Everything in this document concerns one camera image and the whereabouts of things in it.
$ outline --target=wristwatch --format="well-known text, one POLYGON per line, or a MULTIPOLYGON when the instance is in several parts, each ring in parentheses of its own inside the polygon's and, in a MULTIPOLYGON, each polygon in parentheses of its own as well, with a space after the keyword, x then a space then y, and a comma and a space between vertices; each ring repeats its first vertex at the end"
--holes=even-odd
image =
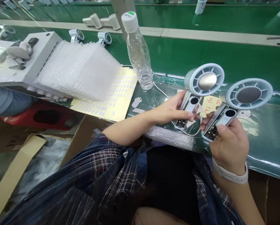
POLYGON ((237 184, 246 184, 248 182, 248 166, 247 163, 245 163, 245 174, 242 176, 238 176, 232 172, 227 171, 223 167, 219 166, 217 162, 215 161, 214 157, 212 156, 213 161, 213 169, 217 171, 217 173, 224 177, 225 179, 232 181, 237 184))

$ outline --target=bubble wrap bag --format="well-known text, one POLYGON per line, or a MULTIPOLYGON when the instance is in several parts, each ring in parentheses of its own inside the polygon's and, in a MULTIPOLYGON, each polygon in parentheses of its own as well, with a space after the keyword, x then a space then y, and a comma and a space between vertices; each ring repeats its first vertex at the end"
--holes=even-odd
POLYGON ((154 126, 144 135, 153 140, 160 141, 177 148, 199 152, 194 148, 195 138, 180 132, 175 132, 169 129, 154 126))
POLYGON ((120 69, 98 43, 62 41, 34 82, 86 101, 103 101, 120 69))

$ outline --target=white wire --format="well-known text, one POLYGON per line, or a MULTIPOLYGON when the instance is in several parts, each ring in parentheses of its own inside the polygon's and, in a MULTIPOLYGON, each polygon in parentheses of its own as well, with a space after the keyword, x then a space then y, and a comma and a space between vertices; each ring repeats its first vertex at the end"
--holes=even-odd
MULTIPOLYGON (((158 88, 158 86, 155 85, 155 81, 154 81, 154 80, 153 80, 153 85, 154 85, 160 92, 162 92, 162 93, 167 97, 167 99, 169 99, 168 95, 166 95, 161 89, 158 88)), ((188 136, 196 136, 196 135, 199 133, 200 129, 198 128, 198 131, 197 131, 195 134, 188 134, 187 132, 185 132, 185 131, 183 131, 183 130, 180 130, 180 131, 182 131, 184 134, 186 134, 186 135, 188 135, 188 136)))

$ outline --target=left hand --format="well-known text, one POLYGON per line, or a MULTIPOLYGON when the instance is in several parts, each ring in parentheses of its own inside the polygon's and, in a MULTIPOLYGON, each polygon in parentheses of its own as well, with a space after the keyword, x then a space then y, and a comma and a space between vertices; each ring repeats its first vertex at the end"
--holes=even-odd
POLYGON ((186 91, 182 91, 172 98, 168 99, 166 102, 154 108, 150 112, 153 120, 158 124, 169 123, 176 119, 189 119, 193 122, 194 118, 199 119, 200 117, 196 113, 191 113, 185 110, 178 110, 183 98, 185 97, 186 91))

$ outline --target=right hand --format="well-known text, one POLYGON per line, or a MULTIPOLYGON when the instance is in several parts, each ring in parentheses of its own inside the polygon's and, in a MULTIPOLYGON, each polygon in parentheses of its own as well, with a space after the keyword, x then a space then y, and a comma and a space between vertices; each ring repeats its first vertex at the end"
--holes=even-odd
MULTIPOLYGON (((214 112, 207 114, 201 123, 200 129, 204 130, 214 112)), ((238 176, 245 174, 245 161, 249 150, 248 136, 237 118, 226 127, 217 126, 219 135, 210 142, 211 152, 219 166, 238 176)))

